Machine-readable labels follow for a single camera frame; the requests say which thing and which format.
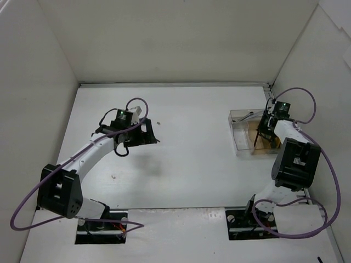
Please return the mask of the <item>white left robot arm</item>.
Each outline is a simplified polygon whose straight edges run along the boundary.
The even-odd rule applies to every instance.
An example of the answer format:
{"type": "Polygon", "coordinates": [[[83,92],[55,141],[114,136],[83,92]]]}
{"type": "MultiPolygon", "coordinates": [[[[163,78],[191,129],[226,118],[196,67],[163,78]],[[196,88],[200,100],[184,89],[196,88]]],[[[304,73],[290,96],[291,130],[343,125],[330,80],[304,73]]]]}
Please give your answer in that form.
{"type": "Polygon", "coordinates": [[[105,229],[110,222],[110,207],[103,202],[84,197],[81,183],[90,170],[107,154],[119,157],[128,152],[117,152],[119,145],[131,147],[157,144],[152,122],[140,118],[141,108],[118,109],[109,125],[99,123],[86,145],[73,157],[60,164],[46,165],[41,173],[44,182],[38,189],[37,205],[67,219],[90,219],[97,230],[105,229]]]}

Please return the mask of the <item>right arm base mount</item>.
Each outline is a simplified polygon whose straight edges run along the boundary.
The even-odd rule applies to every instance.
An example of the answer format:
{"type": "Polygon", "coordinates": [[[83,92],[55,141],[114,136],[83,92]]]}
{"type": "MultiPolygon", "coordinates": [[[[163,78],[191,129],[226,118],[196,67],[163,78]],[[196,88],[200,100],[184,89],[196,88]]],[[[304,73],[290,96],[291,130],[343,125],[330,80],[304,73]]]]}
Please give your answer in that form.
{"type": "Polygon", "coordinates": [[[245,217],[245,208],[225,209],[227,232],[230,241],[275,239],[278,236],[260,227],[254,217],[245,217]]]}

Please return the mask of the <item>large silver ratchet wrench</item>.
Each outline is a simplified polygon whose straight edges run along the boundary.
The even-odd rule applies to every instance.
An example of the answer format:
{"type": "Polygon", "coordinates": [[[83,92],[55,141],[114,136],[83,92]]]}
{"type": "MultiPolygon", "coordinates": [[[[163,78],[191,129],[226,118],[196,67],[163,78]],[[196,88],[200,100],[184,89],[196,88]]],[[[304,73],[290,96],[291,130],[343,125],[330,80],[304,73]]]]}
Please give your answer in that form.
{"type": "Polygon", "coordinates": [[[249,112],[247,115],[241,117],[240,119],[237,120],[237,122],[243,122],[247,119],[251,119],[251,118],[255,118],[257,116],[261,116],[263,114],[264,111],[257,111],[257,112],[249,112]]]}

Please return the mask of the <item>brown hex key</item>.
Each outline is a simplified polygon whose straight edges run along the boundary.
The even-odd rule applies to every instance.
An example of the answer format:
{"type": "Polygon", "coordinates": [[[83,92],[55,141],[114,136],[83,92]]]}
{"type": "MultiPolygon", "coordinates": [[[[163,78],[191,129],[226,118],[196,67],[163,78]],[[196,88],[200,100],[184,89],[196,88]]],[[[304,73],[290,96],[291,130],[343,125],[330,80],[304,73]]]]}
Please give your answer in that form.
{"type": "Polygon", "coordinates": [[[256,150],[256,145],[257,145],[258,138],[259,138],[259,130],[257,129],[256,130],[256,137],[255,137],[255,140],[254,140],[254,143],[253,143],[254,150],[256,150]]]}

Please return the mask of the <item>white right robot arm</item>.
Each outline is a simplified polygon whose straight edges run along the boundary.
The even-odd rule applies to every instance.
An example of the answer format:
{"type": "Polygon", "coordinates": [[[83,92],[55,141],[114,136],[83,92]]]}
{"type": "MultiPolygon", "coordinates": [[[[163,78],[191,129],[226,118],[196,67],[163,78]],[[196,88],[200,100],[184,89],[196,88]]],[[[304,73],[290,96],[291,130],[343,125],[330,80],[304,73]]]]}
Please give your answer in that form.
{"type": "Polygon", "coordinates": [[[262,213],[272,213],[291,192],[311,186],[321,154],[321,147],[308,141],[293,126],[288,114],[290,104],[276,100],[272,103],[263,112],[256,137],[266,140],[279,152],[271,170],[272,181],[251,197],[242,213],[244,222],[250,226],[262,220],[262,213]]]}

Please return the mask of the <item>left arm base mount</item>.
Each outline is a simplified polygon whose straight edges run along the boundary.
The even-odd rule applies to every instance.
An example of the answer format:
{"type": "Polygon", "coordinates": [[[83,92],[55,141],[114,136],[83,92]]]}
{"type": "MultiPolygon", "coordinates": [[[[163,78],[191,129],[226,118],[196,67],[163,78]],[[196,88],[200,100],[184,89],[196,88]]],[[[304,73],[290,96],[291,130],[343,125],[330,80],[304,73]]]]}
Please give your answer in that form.
{"type": "Polygon", "coordinates": [[[125,244],[127,225],[120,222],[79,220],[75,244],[125,244]]]}

